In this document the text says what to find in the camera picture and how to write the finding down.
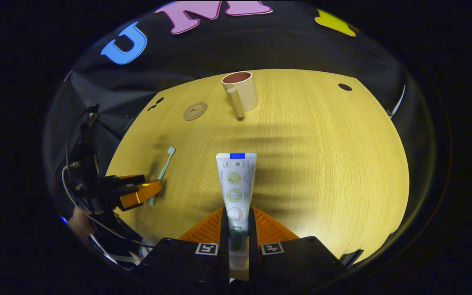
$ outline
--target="wooden table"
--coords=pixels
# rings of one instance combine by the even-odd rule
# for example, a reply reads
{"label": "wooden table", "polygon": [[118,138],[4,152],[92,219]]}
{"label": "wooden table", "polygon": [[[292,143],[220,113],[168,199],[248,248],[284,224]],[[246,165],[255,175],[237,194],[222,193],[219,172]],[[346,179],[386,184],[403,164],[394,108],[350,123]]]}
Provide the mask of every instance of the wooden table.
{"label": "wooden table", "polygon": [[[337,257],[377,250],[408,200],[404,149],[385,110],[355,78],[307,70],[254,70],[259,105],[239,121],[216,75],[159,92],[120,143],[107,175],[156,179],[176,148],[154,207],[121,212],[152,243],[178,238],[223,206],[217,153],[255,152],[252,206]],[[352,91],[343,90],[346,84]],[[164,97],[156,108],[147,110]],[[205,114],[185,110],[205,102]]]}

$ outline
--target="wood grain surface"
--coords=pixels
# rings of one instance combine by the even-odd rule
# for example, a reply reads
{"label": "wood grain surface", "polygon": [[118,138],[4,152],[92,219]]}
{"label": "wood grain surface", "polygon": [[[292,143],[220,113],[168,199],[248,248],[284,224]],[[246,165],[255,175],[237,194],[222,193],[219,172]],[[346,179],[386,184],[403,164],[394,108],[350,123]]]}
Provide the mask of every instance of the wood grain surface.
{"label": "wood grain surface", "polygon": [[[404,149],[385,110],[355,78],[308,70],[253,70],[259,105],[238,120],[216,75],[159,92],[120,143],[107,175],[156,179],[176,149],[155,206],[122,212],[152,243],[177,238],[223,206],[217,153],[257,154],[252,206],[337,257],[377,250],[408,200]],[[346,84],[352,91],[341,89]],[[155,108],[147,110],[164,97]],[[185,110],[205,102],[199,118]]]}

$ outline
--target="blue letter u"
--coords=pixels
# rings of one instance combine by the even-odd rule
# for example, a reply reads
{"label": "blue letter u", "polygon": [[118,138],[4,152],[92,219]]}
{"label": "blue letter u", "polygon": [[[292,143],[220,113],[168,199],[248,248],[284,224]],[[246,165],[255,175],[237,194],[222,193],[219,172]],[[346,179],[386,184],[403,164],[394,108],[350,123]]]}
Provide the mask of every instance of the blue letter u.
{"label": "blue letter u", "polygon": [[130,39],[134,45],[128,52],[123,52],[120,48],[114,45],[114,41],[110,41],[103,49],[101,50],[101,55],[107,56],[110,60],[115,62],[118,65],[127,64],[135,60],[141,52],[145,49],[147,45],[147,37],[136,28],[137,22],[129,25],[127,28],[124,28],[118,36],[125,35]]}

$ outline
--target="toothbrush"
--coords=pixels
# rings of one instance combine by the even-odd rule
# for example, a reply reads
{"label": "toothbrush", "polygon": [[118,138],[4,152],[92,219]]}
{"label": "toothbrush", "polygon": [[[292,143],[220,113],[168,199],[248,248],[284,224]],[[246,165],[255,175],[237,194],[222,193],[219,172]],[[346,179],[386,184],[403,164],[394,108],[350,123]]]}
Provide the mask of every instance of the toothbrush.
{"label": "toothbrush", "polygon": [[[167,171],[167,168],[168,168],[169,163],[170,163],[170,159],[172,158],[172,155],[174,155],[175,151],[176,151],[175,148],[173,148],[172,146],[169,147],[169,150],[167,151],[167,153],[169,153],[169,159],[167,159],[167,163],[165,164],[165,166],[163,166],[163,168],[161,168],[161,171],[159,172],[159,176],[158,176],[159,180],[161,180],[163,178],[163,174],[165,174],[165,171]],[[150,199],[148,200],[148,205],[149,206],[154,206],[155,202],[156,202],[156,195],[150,197]]]}

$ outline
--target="beige cup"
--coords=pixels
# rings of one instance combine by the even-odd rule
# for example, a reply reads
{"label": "beige cup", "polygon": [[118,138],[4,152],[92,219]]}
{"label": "beige cup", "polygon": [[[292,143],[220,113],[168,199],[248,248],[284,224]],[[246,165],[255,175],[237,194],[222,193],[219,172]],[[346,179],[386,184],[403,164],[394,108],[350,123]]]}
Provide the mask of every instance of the beige cup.
{"label": "beige cup", "polygon": [[225,92],[231,88],[238,90],[244,112],[253,110],[258,106],[258,97],[256,95],[252,73],[244,71],[228,74],[221,79],[221,84],[223,84]]}

